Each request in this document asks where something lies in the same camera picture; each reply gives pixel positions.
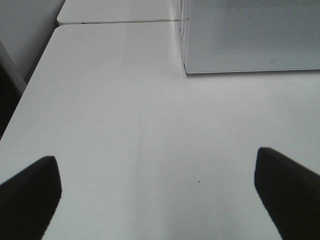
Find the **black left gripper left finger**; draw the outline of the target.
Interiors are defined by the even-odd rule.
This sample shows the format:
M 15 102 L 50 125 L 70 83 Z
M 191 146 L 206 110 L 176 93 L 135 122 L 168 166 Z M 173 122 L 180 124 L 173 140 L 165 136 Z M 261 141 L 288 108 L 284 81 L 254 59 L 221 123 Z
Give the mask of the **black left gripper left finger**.
M 62 196 L 57 160 L 45 156 L 0 185 L 0 238 L 40 240 Z

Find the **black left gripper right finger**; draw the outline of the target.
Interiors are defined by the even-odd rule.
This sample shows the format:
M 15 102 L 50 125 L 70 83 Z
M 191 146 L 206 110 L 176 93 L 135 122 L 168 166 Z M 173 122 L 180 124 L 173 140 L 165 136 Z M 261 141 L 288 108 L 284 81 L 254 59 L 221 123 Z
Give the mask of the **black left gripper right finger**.
M 254 187 L 283 240 L 320 238 L 319 174 L 270 147 L 261 147 Z

